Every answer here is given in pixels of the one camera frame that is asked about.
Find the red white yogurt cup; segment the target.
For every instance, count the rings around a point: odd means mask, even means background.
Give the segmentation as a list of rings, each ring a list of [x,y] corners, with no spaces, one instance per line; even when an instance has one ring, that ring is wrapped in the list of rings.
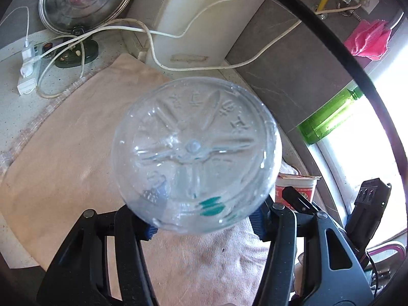
[[[275,183],[275,202],[282,203],[288,208],[292,207],[283,198],[283,190],[287,186],[293,187],[297,192],[304,196],[309,202],[312,202],[315,188],[320,176],[290,175],[279,173]]]

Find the clear bottle teal cap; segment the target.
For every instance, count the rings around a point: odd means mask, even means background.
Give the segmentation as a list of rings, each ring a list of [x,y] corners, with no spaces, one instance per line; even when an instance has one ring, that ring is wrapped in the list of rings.
[[[266,105],[217,78],[167,82],[116,128],[111,163],[126,206],[146,223],[208,234],[253,214],[275,186],[282,141]]]

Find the kitchen faucet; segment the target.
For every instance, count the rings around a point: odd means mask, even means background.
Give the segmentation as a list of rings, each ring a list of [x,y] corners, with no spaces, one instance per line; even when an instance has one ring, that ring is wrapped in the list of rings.
[[[407,256],[406,247],[399,241],[390,241],[381,245],[375,246],[367,251],[370,256],[375,256],[386,251],[396,251],[400,260],[404,260]]]

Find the green soap dispenser bottle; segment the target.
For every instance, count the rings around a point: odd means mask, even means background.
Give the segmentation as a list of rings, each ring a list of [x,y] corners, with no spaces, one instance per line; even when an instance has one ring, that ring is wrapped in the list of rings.
[[[349,107],[364,94],[358,86],[343,88],[298,127],[306,144],[315,144],[347,119]]]

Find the beige towel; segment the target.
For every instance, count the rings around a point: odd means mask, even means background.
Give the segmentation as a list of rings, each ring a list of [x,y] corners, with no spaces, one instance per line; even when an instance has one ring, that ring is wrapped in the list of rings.
[[[131,55],[119,56],[46,118],[6,171],[1,212],[42,268],[85,210],[122,206],[111,171],[115,129],[132,103],[166,81]],[[143,244],[161,305],[251,305],[268,249],[248,220],[203,236],[159,231]]]

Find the pink cloth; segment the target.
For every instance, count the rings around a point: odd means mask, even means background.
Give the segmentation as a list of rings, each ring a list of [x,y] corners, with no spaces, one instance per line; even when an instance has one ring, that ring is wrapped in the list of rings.
[[[352,56],[379,61],[387,52],[390,37],[391,30],[386,21],[361,20],[344,45]]]

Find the black lid stand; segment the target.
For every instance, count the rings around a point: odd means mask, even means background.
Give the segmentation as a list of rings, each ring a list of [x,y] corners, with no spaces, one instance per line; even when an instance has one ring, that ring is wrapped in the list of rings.
[[[73,28],[71,31],[71,35],[74,36],[80,36],[83,35],[86,32],[86,28],[83,26],[77,26]],[[66,42],[69,39],[72,39],[70,37],[56,37],[53,40],[53,43],[55,45],[61,44],[62,42]],[[98,43],[92,39],[92,37],[89,37],[88,39],[85,39],[79,44],[74,45],[73,47],[69,48],[65,53],[61,54],[60,57],[58,57],[55,61],[55,65],[58,68],[73,68],[77,66],[81,66],[82,63],[82,47],[81,45],[83,44],[84,46],[84,63],[88,64],[95,60],[99,54],[99,45]]]

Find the white power strip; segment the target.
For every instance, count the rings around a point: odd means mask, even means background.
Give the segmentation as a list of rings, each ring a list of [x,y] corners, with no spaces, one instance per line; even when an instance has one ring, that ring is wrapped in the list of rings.
[[[34,45],[33,42],[25,40],[21,51],[23,63],[17,84],[20,95],[28,95],[37,88],[42,66],[40,55],[52,48],[52,46],[51,42]]]

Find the white cutting board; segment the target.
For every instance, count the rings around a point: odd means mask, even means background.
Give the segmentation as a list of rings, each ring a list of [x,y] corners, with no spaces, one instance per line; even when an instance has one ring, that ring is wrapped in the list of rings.
[[[150,25],[169,68],[219,66],[265,0],[164,0]]]

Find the window frame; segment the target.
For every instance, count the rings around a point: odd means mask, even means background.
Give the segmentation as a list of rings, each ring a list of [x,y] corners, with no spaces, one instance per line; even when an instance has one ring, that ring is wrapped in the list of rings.
[[[398,130],[407,143],[407,49],[388,54],[369,73]],[[404,191],[396,162],[380,121],[366,97],[347,109],[346,119],[328,136],[309,146],[330,183],[335,209],[345,220],[354,208],[360,185],[380,178],[391,196],[370,244],[380,244],[407,227]]]

